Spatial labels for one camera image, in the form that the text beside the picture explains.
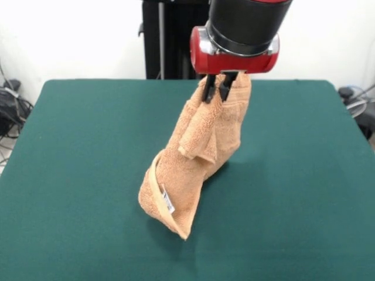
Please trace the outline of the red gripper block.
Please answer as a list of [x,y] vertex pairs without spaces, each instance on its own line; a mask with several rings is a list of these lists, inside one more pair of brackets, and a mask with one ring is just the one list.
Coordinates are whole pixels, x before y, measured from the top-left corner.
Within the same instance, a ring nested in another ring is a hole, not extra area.
[[216,74],[225,73],[219,86],[221,100],[225,102],[238,71],[248,74],[269,72],[277,62],[279,49],[280,39],[275,35],[268,49],[261,54],[250,57],[231,54],[214,44],[205,26],[195,26],[190,36],[190,60],[195,72],[207,74],[202,101],[211,102],[216,90]]

